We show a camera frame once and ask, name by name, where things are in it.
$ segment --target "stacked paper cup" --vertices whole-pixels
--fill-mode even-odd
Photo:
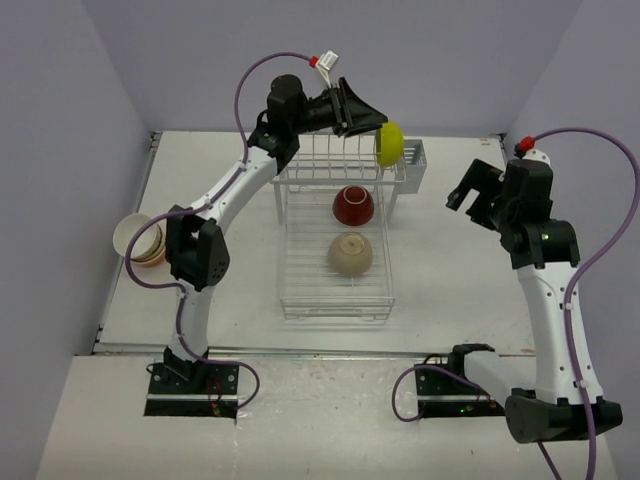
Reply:
[[[148,221],[142,213],[133,213],[122,221],[113,232],[113,247],[121,257],[127,253],[129,242],[136,232]],[[149,228],[136,242],[131,252],[131,261],[140,267],[153,267],[164,260],[166,247],[165,234],[159,225]]]

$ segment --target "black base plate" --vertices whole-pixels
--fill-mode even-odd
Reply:
[[[446,369],[447,365],[437,365]],[[433,370],[415,372],[421,418],[501,417],[503,408],[475,388]]]
[[[234,365],[198,363],[192,379],[178,375],[164,363],[149,365],[149,397],[145,416],[236,418],[237,399],[219,396],[237,395],[239,369]]]

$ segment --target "wire dish rack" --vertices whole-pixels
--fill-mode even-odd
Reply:
[[[425,168],[418,140],[405,141],[404,158],[383,169],[376,162],[372,135],[300,138],[298,153],[272,182],[283,225],[279,287],[285,319],[344,326],[388,319],[395,296],[387,220],[398,194],[417,192]],[[363,186],[373,198],[373,218],[363,226],[348,227],[333,215],[333,200],[347,185]],[[385,205],[383,190],[389,187],[391,200]],[[328,262],[333,239],[349,231],[364,235],[373,251],[371,268],[358,277],[340,275]]]

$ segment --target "white table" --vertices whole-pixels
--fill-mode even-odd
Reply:
[[[144,417],[149,357],[73,360],[38,480],[544,480],[535,445],[504,418],[404,424],[390,408],[403,360],[248,360],[263,389],[238,418]],[[511,358],[533,374],[532,358]],[[239,393],[250,376],[241,372]],[[415,414],[415,382],[399,408]],[[584,478],[585,442],[549,444],[563,478]],[[615,480],[603,437],[596,478]]]
[[[210,345],[425,352],[483,342],[500,353],[534,353],[524,295],[498,235],[444,207],[474,158],[503,166],[499,142],[422,140],[428,162],[422,187],[399,197],[389,225],[396,305],[384,326],[312,328],[284,321],[275,283],[281,227],[273,189],[266,186],[226,236],[231,269],[211,308]],[[165,133],[140,211],[152,216],[189,205],[240,152],[235,133]],[[170,279],[166,264],[140,275],[151,282]],[[173,291],[139,288],[122,269],[98,351],[160,351],[171,336],[175,302]]]

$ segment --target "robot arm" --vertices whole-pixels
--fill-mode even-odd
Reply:
[[[187,296],[181,317],[182,336],[196,354],[207,355],[213,289],[230,264],[224,235],[253,195],[291,161],[300,147],[298,135],[332,128],[336,135],[351,136],[378,129],[386,121],[384,114],[353,93],[344,78],[316,98],[307,98],[302,83],[293,75],[282,75],[272,82],[267,109],[258,116],[247,142],[246,163],[239,160],[189,207],[196,210],[207,204],[208,208],[196,215],[167,220],[167,261]],[[172,210],[184,208],[175,206]],[[184,350],[175,331],[164,362],[184,377],[190,376],[197,363]]]
[[[553,172],[546,155],[528,152],[506,171],[474,160],[447,207],[457,210],[470,190],[478,196],[467,214],[471,221],[500,233],[524,291],[536,346],[536,379],[530,385],[487,345],[461,345],[450,354],[451,368],[480,385],[505,410],[519,443],[587,438],[584,406],[573,375],[564,308],[571,308],[574,346],[597,433],[622,422],[620,405],[604,394],[587,348],[578,289],[570,305],[564,289],[579,263],[576,234],[568,222],[550,218]]]

